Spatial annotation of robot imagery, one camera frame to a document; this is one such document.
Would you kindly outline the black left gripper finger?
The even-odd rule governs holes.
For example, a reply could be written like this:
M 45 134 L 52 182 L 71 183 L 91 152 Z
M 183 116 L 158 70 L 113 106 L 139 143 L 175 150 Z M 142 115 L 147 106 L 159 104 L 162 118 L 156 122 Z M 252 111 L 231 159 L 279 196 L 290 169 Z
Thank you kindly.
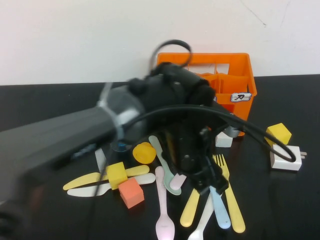
M 221 167 L 214 160 L 209 163 L 210 185 L 215 188 L 216 192 L 221 195 L 229 187 L 228 180 L 223 176 Z
M 212 183 L 212 177 L 209 172 L 196 172 L 191 175 L 191 185 L 200 195 L 205 194 Z

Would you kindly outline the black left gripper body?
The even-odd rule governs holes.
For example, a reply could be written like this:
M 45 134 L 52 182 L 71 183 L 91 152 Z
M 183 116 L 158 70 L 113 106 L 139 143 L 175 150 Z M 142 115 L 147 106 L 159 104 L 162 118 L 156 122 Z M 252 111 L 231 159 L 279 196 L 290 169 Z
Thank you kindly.
M 212 129 L 209 126 L 173 123 L 164 129 L 164 136 L 177 173 L 193 181 L 213 180 Z

